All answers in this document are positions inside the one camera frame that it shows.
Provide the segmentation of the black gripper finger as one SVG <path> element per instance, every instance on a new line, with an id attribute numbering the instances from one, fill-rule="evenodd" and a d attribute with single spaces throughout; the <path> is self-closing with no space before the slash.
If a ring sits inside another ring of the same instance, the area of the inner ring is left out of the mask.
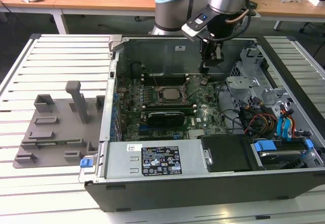
<path id="1" fill-rule="evenodd" d="M 215 50 L 211 53 L 211 60 L 214 67 L 224 62 L 224 54 L 222 52 L 223 43 L 216 43 Z"/>
<path id="2" fill-rule="evenodd" d="M 201 64 L 199 68 L 200 73 L 208 73 L 209 68 L 212 67 L 211 61 L 211 42 L 200 42 L 200 55 L 201 55 Z"/>

